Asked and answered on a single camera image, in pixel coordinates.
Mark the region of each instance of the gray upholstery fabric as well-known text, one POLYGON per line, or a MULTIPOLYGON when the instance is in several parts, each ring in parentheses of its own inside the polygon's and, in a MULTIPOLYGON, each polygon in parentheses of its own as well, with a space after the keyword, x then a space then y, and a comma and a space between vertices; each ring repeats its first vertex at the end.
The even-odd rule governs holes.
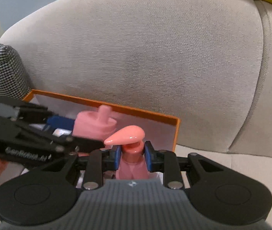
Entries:
POLYGON ((230 152, 272 156, 272 5, 255 1, 264 30, 264 52, 255 98, 230 152))
POLYGON ((263 49, 253 0, 58 0, 0 39, 33 88, 176 115, 178 143, 227 151, 263 49))

